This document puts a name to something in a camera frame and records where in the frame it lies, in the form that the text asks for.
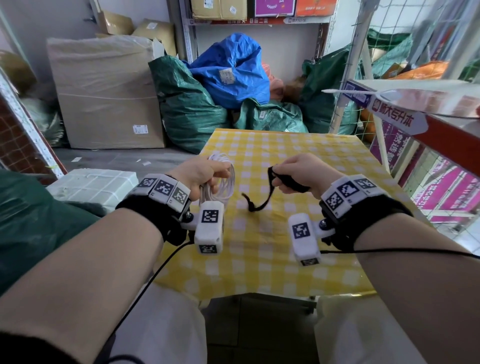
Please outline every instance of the tablecloth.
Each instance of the tablecloth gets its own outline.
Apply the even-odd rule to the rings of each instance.
[[[267,168],[287,157],[310,152],[345,174],[364,174],[403,202],[416,218],[426,218],[353,135],[239,131],[217,129],[202,150],[226,153],[235,167],[235,193],[224,217],[223,252],[197,253],[194,246],[179,251],[162,269],[156,283],[210,299],[247,292],[306,297],[360,293],[373,289],[354,255],[323,255],[319,265],[300,267],[287,231],[290,215],[306,212],[321,220],[318,201],[311,195],[283,194],[278,189],[267,207],[249,212],[245,192],[256,204],[268,197]],[[320,249],[332,249],[319,241]],[[157,264],[173,252],[166,243]]]

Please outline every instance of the coiled white cable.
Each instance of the coiled white cable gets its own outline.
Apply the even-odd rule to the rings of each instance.
[[[230,162],[230,159],[227,157],[225,153],[220,152],[213,152],[211,156],[208,157],[210,160],[217,160],[219,162]],[[218,192],[216,194],[212,194],[210,186],[208,184],[204,184],[202,186],[202,194],[200,195],[200,204],[204,201],[220,201],[227,207],[228,200],[233,195],[233,189],[235,187],[235,168],[233,168],[233,163],[231,163],[230,168],[230,177],[222,178],[218,182]]]

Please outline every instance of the person's left hand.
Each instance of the person's left hand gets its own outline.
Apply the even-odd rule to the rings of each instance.
[[[196,156],[167,174],[190,188],[190,199],[196,201],[200,198],[200,185],[204,183],[210,185],[213,194],[218,192],[218,178],[230,177],[228,171],[230,165],[230,162],[218,162],[207,159],[207,156]]]

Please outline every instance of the blue bag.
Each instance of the blue bag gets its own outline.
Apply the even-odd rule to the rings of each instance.
[[[234,33],[213,44],[187,67],[216,105],[239,110],[243,100],[270,101],[270,81],[262,67],[262,48],[249,36]]]

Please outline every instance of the hand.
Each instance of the hand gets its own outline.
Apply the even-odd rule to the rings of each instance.
[[[282,164],[274,165],[273,172],[276,174],[287,174],[296,182],[310,187],[310,192],[318,200],[320,200],[322,194],[333,182],[345,175],[311,153],[290,157],[284,160]],[[277,177],[273,180],[272,185],[279,187],[285,194],[296,192],[285,186]]]
[[[190,199],[196,201],[200,198],[200,185],[207,183],[212,193],[218,192],[218,178],[230,177],[231,163],[209,160],[207,156],[193,157],[172,169],[168,175],[182,182],[190,188]]]

